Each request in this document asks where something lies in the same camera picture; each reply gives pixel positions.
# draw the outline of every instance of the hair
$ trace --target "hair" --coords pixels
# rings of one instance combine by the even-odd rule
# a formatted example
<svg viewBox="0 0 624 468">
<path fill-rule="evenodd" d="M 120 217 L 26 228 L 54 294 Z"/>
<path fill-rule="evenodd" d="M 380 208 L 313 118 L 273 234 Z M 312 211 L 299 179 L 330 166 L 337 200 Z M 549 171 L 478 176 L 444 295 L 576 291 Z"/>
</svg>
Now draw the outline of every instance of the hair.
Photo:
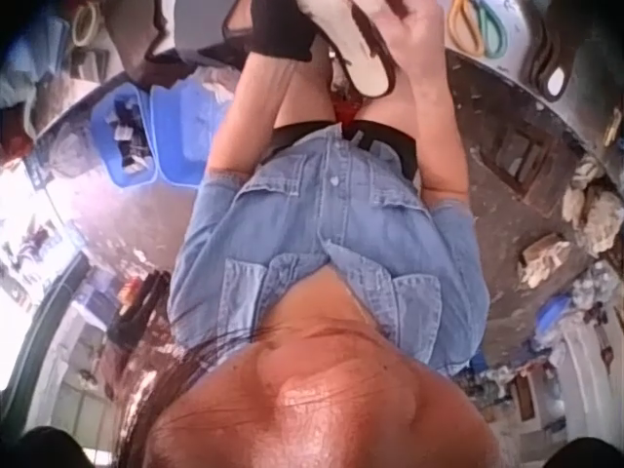
<svg viewBox="0 0 624 468">
<path fill-rule="evenodd" d="M 120 402 L 123 414 L 118 424 L 113 466 L 143 466 L 149 452 L 150 431 L 163 412 L 199 377 L 214 368 L 220 356 L 253 338 L 254 334 L 250 331 L 211 337 L 186 351 L 179 359 L 172 356 L 167 364 L 156 370 L 154 377 L 148 379 L 147 385 L 135 381 L 134 388 Z"/>
</svg>

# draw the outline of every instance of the hand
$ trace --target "hand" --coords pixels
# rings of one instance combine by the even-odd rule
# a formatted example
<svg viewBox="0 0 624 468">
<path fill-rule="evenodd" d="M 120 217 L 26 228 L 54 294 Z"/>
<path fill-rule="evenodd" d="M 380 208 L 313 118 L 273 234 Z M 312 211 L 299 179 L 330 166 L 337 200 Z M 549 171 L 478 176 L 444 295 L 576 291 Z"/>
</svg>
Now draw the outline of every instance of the hand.
<svg viewBox="0 0 624 468">
<path fill-rule="evenodd" d="M 312 59 L 317 28 L 296 0 L 252 0 L 252 22 L 252 51 L 278 59 Z"/>
<path fill-rule="evenodd" d="M 447 85 L 445 12 L 436 0 L 403 0 L 401 18 L 385 2 L 370 16 L 413 88 Z"/>
</svg>

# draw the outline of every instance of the scissors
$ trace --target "scissors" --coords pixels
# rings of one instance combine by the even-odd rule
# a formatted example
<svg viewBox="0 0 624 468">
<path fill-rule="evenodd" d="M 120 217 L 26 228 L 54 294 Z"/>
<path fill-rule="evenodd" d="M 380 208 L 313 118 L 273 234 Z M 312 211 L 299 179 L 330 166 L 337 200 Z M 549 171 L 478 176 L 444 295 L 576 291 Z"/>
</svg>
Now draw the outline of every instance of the scissors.
<svg viewBox="0 0 624 468">
<path fill-rule="evenodd" d="M 474 19 L 473 9 L 477 13 Z M 457 22 L 463 20 L 472 38 L 470 47 L 460 39 Z M 448 34 L 457 48 L 472 57 L 500 59 L 507 52 L 507 30 L 486 0 L 453 0 L 448 12 Z"/>
</svg>

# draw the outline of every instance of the finger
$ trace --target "finger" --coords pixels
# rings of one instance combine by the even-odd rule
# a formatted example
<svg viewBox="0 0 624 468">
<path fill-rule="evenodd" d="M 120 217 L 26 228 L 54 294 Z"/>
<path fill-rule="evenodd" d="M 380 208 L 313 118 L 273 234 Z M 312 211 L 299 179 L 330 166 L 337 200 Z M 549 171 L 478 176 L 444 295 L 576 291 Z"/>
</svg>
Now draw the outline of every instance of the finger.
<svg viewBox="0 0 624 468">
<path fill-rule="evenodd" d="M 405 35 L 405 26 L 385 2 L 381 2 L 379 10 L 369 15 L 372 23 L 377 27 L 383 39 L 388 42 L 397 42 Z"/>
</svg>

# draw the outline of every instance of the person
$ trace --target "person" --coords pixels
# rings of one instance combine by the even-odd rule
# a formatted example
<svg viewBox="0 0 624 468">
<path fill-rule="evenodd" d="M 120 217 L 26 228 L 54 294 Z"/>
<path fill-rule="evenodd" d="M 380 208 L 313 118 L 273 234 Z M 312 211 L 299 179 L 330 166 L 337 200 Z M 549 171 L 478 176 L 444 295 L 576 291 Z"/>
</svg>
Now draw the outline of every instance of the person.
<svg viewBox="0 0 624 468">
<path fill-rule="evenodd" d="M 489 299 L 444 12 L 404 2 L 403 18 L 371 18 L 394 90 L 340 126 L 313 22 L 295 0 L 252 1 L 252 51 L 172 277 L 187 356 L 137 410 L 118 466 L 503 463 L 449 379 Z"/>
</svg>

